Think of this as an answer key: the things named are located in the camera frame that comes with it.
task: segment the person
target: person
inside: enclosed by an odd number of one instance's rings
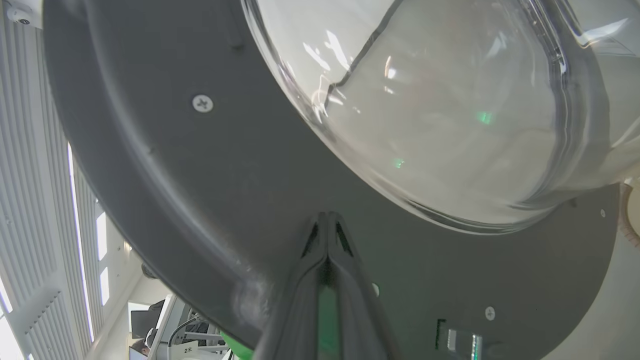
[[[144,339],[140,339],[140,340],[136,341],[135,343],[133,343],[133,345],[131,345],[131,348],[133,350],[143,354],[144,356],[148,356],[149,355],[150,349],[146,346]]]

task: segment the slatted ceiling panel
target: slatted ceiling panel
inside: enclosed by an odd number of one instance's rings
[[[38,54],[44,58],[42,33],[36,36]],[[67,296],[75,314],[75,326],[80,337],[82,355],[86,355],[91,348],[89,325],[86,318],[86,304],[80,269],[80,257],[77,247],[76,220],[74,218],[73,198],[71,195],[70,172],[67,154],[67,139],[65,138],[58,113],[51,96],[48,84],[47,67],[40,62],[40,88],[42,91],[42,111],[45,114],[44,131],[47,146],[47,161],[51,173],[51,188],[54,195],[58,231],[62,247],[63,263],[67,278],[69,294]]]
[[[20,307],[56,270],[37,167],[25,31],[2,21],[0,37],[0,260]]]
[[[93,333],[97,334],[104,325],[102,317],[102,298],[100,296],[100,266],[98,261],[98,232],[95,216],[95,196],[84,175],[74,161],[76,182],[76,202],[82,239],[84,276],[89,294],[89,308],[93,321]]]
[[[58,293],[25,333],[35,359],[76,360],[65,298]]]

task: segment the black round object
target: black round object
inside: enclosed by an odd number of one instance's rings
[[[354,175],[300,119],[241,6],[44,3],[65,132],[100,203],[153,272],[254,347],[308,221],[337,211],[405,357],[437,354],[442,318],[506,344],[508,359],[539,359],[560,344],[609,265],[617,188],[513,234],[461,234],[421,220]],[[199,94],[212,111],[194,110]]]

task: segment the white label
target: white label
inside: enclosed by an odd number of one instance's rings
[[[180,360],[186,357],[192,357],[196,350],[198,350],[198,340],[180,345],[172,345],[169,349],[171,349],[171,360]]]

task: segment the security camera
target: security camera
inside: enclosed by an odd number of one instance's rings
[[[42,29],[42,20],[40,15],[34,13],[28,6],[23,6],[18,3],[11,4],[8,1],[5,1],[4,4],[8,7],[6,16],[9,20],[22,25],[29,25]]]

